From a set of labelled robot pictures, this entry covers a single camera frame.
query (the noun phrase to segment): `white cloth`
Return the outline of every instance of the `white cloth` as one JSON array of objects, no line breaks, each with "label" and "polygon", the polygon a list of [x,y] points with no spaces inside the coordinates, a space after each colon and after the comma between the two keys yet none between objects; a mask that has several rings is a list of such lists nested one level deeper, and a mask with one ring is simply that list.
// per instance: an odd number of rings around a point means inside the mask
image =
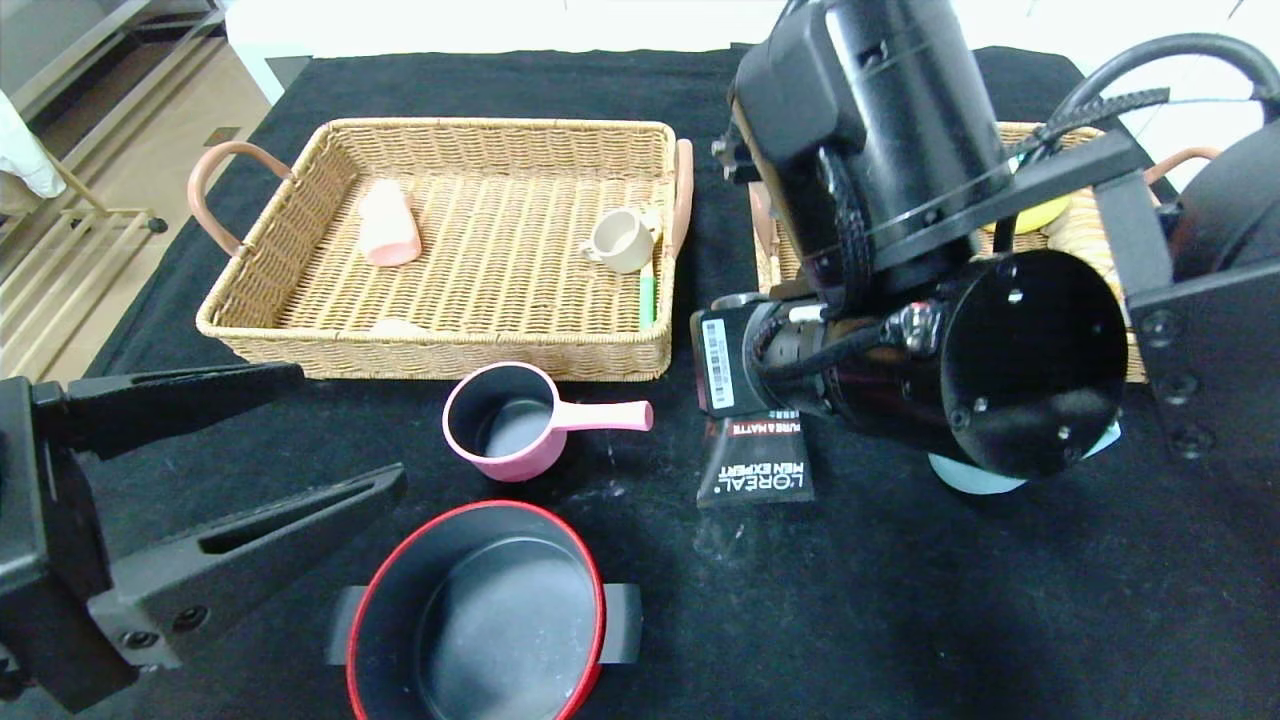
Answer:
[{"label": "white cloth", "polygon": [[58,197],[67,190],[58,168],[4,92],[0,92],[0,170],[18,176],[41,197]]}]

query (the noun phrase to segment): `cable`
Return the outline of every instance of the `cable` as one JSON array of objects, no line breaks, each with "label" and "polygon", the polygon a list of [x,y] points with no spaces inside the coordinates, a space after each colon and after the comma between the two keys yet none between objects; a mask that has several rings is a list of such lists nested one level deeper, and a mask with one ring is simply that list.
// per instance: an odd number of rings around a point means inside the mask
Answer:
[{"label": "cable", "polygon": [[[1036,128],[1025,138],[1007,147],[1006,152],[1009,156],[1016,158],[1018,155],[1032,150],[1053,147],[1057,145],[1059,138],[1073,129],[1091,126],[1098,120],[1114,118],[1124,113],[1132,113],[1133,110],[1140,110],[1155,105],[1165,105],[1169,102],[1169,92],[1167,87],[1139,90],[1137,92],[1116,95],[1115,97],[1096,97],[1065,111],[1055,111],[1047,123]],[[1030,159],[1023,164],[1025,165],[1028,163],[1030,163]]]},{"label": "cable", "polygon": [[876,269],[876,246],[867,234],[867,223],[858,204],[854,179],[849,177],[840,154],[823,145],[815,154],[818,178],[832,202],[833,231],[840,243],[845,295],[840,307],[829,307],[823,316],[844,316],[856,310],[872,288]]},{"label": "cable", "polygon": [[[1262,104],[1263,122],[1270,123],[1280,118],[1280,70],[1276,70],[1276,67],[1261,50],[1234,37],[1188,32],[1148,40],[1111,58],[1062,99],[1050,115],[1050,123],[1094,100],[1128,72],[1174,55],[1208,55],[1228,63],[1253,82],[1253,92],[1249,97]],[[1052,146],[1042,145],[1027,158],[1024,164],[1037,163],[1052,151]]]},{"label": "cable", "polygon": [[[1079,108],[1071,109],[1062,115],[1051,118],[1048,123],[1032,131],[1024,140],[1005,149],[1010,158],[1018,158],[1030,150],[1047,150],[1057,145],[1057,141],[1073,129],[1092,126],[1103,118],[1112,118],[1123,113],[1161,105],[1169,102],[1169,88],[1139,90],[1126,92],[1115,97],[1094,99]],[[1019,169],[1029,164],[1029,160],[1019,164]],[[1001,218],[996,223],[992,233],[991,251],[995,254],[1012,252],[1014,229],[1018,227],[1018,213]]]},{"label": "cable", "polygon": [[[777,318],[771,320],[769,325],[762,328],[759,334],[768,333],[771,336],[769,340],[772,340],[772,336],[777,334],[777,331],[786,324],[785,322],[776,324],[776,320]],[[753,352],[750,352],[749,356],[751,360],[751,369],[755,370],[759,377],[767,380],[790,380],[820,373],[850,355],[865,355],[868,351],[884,345],[884,338],[881,334],[881,325],[878,323],[864,325],[823,347],[818,352],[805,357],[804,360],[796,360],[794,363],[787,363],[786,365],[765,365],[760,361],[763,356],[763,347],[756,343],[753,345],[755,345],[755,347],[753,347]]]}]

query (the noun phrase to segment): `screw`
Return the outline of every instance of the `screw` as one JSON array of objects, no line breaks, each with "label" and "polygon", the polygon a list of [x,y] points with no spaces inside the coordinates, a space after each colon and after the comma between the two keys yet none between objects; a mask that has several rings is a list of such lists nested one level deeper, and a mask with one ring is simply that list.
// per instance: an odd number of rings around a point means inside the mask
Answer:
[{"label": "screw", "polygon": [[204,605],[192,605],[173,619],[173,632],[189,633],[205,623],[209,618],[209,609]]},{"label": "screw", "polygon": [[1156,310],[1151,315],[1147,315],[1142,319],[1138,329],[1147,338],[1147,345],[1152,347],[1167,347],[1181,331],[1178,315],[1174,315],[1169,310]]},{"label": "screw", "polygon": [[858,64],[861,65],[864,70],[869,70],[884,61],[884,51],[886,47],[883,42],[874,47],[868,47],[858,54]]},{"label": "screw", "polygon": [[942,281],[934,288],[933,295],[938,300],[951,300],[964,295],[965,290],[968,288],[955,281]]},{"label": "screw", "polygon": [[156,641],[159,639],[160,635],[155,633],[148,633],[146,630],[129,630],[128,633],[120,635],[120,644],[129,650],[145,650],[156,644]]},{"label": "screw", "polygon": [[1213,433],[1199,425],[1184,425],[1169,437],[1174,452],[1188,460],[1196,460],[1213,447]]},{"label": "screw", "polygon": [[951,411],[951,429],[963,430],[969,427],[969,411],[964,407],[956,407]]},{"label": "screw", "polygon": [[1174,373],[1156,380],[1156,392],[1170,405],[1185,405],[1198,389],[1199,380],[1190,373]]}]

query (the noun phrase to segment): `white wall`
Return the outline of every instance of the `white wall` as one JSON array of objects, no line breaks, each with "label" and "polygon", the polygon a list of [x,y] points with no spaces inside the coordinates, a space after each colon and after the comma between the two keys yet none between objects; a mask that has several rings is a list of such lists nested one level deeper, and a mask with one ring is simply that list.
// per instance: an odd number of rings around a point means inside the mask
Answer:
[{"label": "white wall", "polygon": [[0,0],[0,90],[13,95],[106,15],[96,0]]},{"label": "white wall", "polygon": [[[759,42],[782,5],[783,0],[234,0],[227,23],[232,45],[274,101],[282,90],[264,58],[710,50]],[[1280,61],[1280,0],[952,0],[952,5],[970,47],[1056,53],[1085,74],[1138,42],[1193,31],[1236,35]],[[495,22],[497,17],[506,22]],[[1153,63],[1121,78],[1114,91],[1162,86],[1172,87],[1175,97],[1248,92],[1238,73],[1204,58]],[[1161,159],[1190,145],[1226,147],[1257,128],[1258,118],[1256,104],[1212,104],[1167,106],[1124,119]],[[1181,187],[1197,169],[1184,167],[1170,179]]]}]

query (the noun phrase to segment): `pot handle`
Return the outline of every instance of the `pot handle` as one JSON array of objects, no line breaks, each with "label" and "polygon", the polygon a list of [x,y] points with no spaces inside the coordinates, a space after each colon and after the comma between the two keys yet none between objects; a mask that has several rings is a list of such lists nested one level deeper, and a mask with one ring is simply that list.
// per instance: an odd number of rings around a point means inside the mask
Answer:
[{"label": "pot handle", "polygon": [[347,646],[351,643],[351,626],[356,624],[356,610],[365,600],[369,585],[348,585],[338,593],[333,603],[333,619],[329,621],[329,646],[325,648],[325,665],[346,665]]},{"label": "pot handle", "polygon": [[637,430],[653,429],[653,405],[648,400],[584,405],[557,402],[552,413],[556,430]]},{"label": "pot handle", "polygon": [[643,623],[640,585],[605,583],[604,646],[600,648],[600,662],[607,665],[635,662],[640,657]]}]

